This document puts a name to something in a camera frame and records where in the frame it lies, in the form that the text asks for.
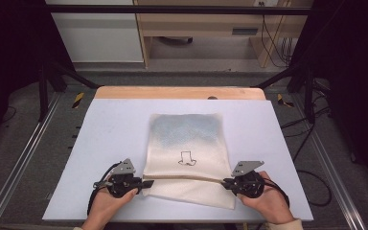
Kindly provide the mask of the white cabinet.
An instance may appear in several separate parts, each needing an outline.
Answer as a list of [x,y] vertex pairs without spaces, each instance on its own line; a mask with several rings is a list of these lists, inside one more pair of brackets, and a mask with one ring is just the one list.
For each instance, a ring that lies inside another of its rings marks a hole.
[[52,16],[75,63],[143,61],[134,13],[53,13]]

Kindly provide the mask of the aluminium floor rail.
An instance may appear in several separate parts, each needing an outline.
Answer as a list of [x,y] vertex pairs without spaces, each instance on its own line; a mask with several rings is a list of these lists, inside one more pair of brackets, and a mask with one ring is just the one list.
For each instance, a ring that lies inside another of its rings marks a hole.
[[58,102],[61,99],[61,93],[54,93],[49,103],[48,111],[43,116],[42,120],[39,121],[34,129],[33,134],[29,138],[27,145],[22,150],[18,157],[14,167],[11,170],[10,175],[7,177],[5,184],[0,190],[0,218],[2,217],[12,195],[19,184],[24,171],[27,169],[30,160],[35,154],[35,150],[44,135],[48,125],[50,124],[53,115],[58,108]]
[[310,143],[313,147],[313,151],[318,158],[318,161],[333,192],[333,196],[335,197],[347,224],[351,230],[366,230],[364,221],[362,220],[357,207],[349,195],[342,178],[331,161],[331,158],[329,157],[317,132],[313,129],[313,126],[309,122],[305,122],[305,126],[311,129]]

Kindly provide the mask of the yellow-handled clamp right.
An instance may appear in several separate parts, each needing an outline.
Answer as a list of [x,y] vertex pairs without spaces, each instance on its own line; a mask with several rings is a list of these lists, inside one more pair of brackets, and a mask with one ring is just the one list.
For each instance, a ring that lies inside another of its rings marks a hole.
[[284,105],[286,107],[294,107],[294,103],[286,102],[281,94],[277,94],[277,102],[280,105]]

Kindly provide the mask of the wooden table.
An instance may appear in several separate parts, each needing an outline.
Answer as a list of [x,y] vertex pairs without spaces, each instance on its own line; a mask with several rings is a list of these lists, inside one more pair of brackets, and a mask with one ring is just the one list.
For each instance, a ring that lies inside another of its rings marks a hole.
[[192,86],[102,86],[95,99],[265,100],[260,88]]

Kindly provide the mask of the white cloth with printed emblem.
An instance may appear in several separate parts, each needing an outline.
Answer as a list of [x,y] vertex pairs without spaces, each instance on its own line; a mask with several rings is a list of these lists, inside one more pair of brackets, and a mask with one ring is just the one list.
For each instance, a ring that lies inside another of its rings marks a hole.
[[221,185],[231,175],[218,114],[153,114],[143,179],[146,196],[233,209],[235,198]]

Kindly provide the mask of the black horizontal frame bar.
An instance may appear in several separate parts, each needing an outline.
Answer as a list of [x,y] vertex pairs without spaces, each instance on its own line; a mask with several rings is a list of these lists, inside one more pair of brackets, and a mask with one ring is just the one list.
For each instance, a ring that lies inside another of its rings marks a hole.
[[306,8],[223,6],[130,6],[130,5],[46,5],[49,12],[64,13],[169,13],[169,14],[256,14],[309,15]]

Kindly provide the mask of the yellow-handled clamp left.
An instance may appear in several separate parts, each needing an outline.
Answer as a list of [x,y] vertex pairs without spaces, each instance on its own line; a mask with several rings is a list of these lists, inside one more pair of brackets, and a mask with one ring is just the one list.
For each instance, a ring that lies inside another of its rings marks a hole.
[[77,94],[77,96],[74,99],[74,102],[72,104],[72,108],[78,108],[79,107],[83,96],[84,96],[84,93],[83,92],[80,92],[80,93]]

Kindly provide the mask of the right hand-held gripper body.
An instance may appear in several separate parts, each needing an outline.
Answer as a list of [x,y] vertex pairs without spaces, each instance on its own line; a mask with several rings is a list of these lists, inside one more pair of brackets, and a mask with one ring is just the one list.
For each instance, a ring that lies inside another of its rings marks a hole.
[[265,181],[256,172],[264,161],[239,161],[232,171],[233,184],[231,191],[250,198],[257,198],[263,194]]

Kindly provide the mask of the black curtain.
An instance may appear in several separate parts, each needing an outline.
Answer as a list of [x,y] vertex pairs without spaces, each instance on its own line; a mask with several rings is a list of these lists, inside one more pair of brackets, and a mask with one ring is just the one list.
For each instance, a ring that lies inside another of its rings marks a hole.
[[46,4],[45,0],[0,0],[0,124],[12,92],[38,80],[43,60],[32,48],[27,31],[36,34],[44,52],[66,68],[73,69],[53,16],[27,6]]
[[368,168],[368,0],[313,0],[293,59],[329,82],[329,104],[351,151]]

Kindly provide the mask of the black metal stand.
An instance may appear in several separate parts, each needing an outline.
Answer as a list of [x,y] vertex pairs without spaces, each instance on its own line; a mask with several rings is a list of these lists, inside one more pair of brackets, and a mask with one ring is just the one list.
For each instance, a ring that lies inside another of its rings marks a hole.
[[39,88],[39,103],[40,115],[39,122],[41,122],[49,111],[48,101],[48,84],[51,84],[56,92],[64,92],[67,84],[63,76],[68,76],[79,83],[91,88],[98,89],[99,84],[88,80],[78,74],[75,70],[64,67],[57,62],[45,62],[38,71],[38,88]]
[[289,93],[295,93],[299,91],[301,87],[304,87],[304,115],[308,121],[313,124],[315,122],[312,102],[314,77],[311,68],[307,64],[291,65],[274,77],[254,85],[254,88],[266,89],[269,85],[286,77],[290,77],[290,81],[287,84],[287,91]]

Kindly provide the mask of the yellow-handled clamp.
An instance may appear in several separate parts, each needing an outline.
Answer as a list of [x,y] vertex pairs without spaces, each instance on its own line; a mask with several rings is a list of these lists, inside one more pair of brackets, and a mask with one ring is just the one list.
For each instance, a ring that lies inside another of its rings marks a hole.
[[72,104],[72,108],[78,108],[79,107],[83,96],[84,96],[84,93],[83,92],[80,92],[80,93],[77,94],[77,96],[74,99],[74,102]]
[[294,107],[294,103],[286,102],[281,94],[277,94],[277,102],[280,105],[284,105],[286,107]]

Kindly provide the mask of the person's right hand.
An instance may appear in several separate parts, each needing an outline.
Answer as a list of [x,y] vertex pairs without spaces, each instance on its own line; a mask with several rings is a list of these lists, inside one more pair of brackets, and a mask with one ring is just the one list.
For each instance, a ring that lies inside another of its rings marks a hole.
[[272,224],[285,224],[294,221],[284,196],[275,188],[265,185],[264,192],[257,198],[239,194],[238,199],[247,207],[259,212]]

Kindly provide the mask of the person's left hand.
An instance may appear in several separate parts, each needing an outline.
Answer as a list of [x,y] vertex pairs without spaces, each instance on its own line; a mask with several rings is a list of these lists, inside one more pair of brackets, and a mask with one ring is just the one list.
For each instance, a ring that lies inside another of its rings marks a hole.
[[100,189],[93,200],[90,213],[84,223],[108,224],[123,206],[133,200],[137,192],[137,189],[133,189],[123,197],[116,198],[107,189]]

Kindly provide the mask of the light wooden desk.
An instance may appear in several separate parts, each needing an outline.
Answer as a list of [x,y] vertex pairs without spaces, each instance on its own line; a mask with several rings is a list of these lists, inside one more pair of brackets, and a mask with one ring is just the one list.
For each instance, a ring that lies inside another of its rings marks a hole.
[[[313,0],[132,0],[136,6],[223,6],[223,7],[285,7],[309,9]],[[154,37],[240,36],[247,37],[261,67],[274,57],[280,38],[297,39],[305,25],[305,15],[247,14],[169,14],[138,13],[142,51],[150,56]]]

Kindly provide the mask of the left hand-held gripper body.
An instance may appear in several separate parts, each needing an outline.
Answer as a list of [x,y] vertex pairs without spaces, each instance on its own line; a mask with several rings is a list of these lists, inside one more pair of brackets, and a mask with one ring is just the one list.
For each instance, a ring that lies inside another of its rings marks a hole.
[[114,197],[123,197],[127,192],[144,187],[140,177],[135,177],[136,170],[129,158],[111,167],[106,176],[106,188]]

